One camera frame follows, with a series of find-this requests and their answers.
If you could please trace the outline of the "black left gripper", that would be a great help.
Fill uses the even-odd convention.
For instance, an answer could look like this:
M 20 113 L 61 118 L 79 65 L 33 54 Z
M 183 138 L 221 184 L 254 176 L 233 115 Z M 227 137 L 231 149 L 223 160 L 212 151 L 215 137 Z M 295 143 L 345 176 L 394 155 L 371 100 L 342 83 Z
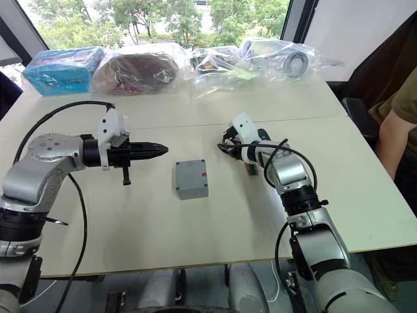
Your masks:
M 129 167 L 131 160 L 147 160 L 160 157 L 166 154 L 169 149 L 159 143 L 152 142 L 131 142 L 122 144 L 121 147 L 112 147 L 107 152 L 108 164 L 110 167 L 122 169 L 122 184 L 131 185 Z

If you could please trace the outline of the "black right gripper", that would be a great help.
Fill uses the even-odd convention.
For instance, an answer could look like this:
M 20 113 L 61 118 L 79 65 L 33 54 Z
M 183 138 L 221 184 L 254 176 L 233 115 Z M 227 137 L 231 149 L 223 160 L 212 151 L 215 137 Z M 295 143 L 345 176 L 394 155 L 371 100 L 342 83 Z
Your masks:
M 241 149 L 235 149 L 235 145 L 241 145 L 241 140 L 238 138 L 238 132 L 235 128 L 228 128 L 222 137 L 222 143 L 218 143 L 218 149 L 227 153 L 235 160 L 242 160 Z

